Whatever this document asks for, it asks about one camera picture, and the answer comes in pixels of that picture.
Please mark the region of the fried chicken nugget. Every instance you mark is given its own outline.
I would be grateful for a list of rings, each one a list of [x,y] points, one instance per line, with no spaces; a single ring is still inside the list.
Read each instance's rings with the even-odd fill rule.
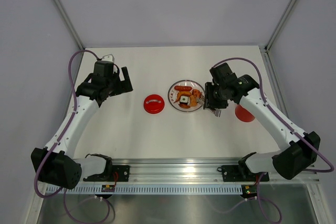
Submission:
[[[197,97],[194,95],[190,96],[190,103],[189,103],[190,107],[194,107],[197,106]]]

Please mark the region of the red cylindrical lunch box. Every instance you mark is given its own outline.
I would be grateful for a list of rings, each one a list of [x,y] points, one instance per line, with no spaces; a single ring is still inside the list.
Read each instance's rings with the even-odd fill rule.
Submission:
[[[240,104],[235,108],[236,117],[242,122],[252,122],[255,117],[246,109],[244,109]]]

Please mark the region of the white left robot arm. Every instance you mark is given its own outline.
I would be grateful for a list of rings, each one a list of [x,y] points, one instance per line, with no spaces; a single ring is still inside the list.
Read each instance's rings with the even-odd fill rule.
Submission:
[[[60,188],[74,189],[81,181],[114,182],[120,171],[112,158],[90,154],[75,159],[77,144],[89,121],[109,97],[133,90],[127,67],[119,68],[113,62],[96,61],[93,72],[78,85],[74,106],[54,137],[44,148],[35,148],[31,161],[36,172],[35,181]]]

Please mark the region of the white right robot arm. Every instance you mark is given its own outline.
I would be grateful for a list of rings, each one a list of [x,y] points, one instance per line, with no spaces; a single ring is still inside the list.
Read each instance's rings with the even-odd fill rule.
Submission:
[[[250,180],[261,172],[277,172],[285,179],[293,179],[316,161],[320,137],[291,122],[260,91],[251,76],[238,78],[231,74],[221,83],[205,83],[204,108],[225,109],[233,101],[251,113],[277,143],[276,152],[252,152],[239,160],[238,173],[242,179]]]

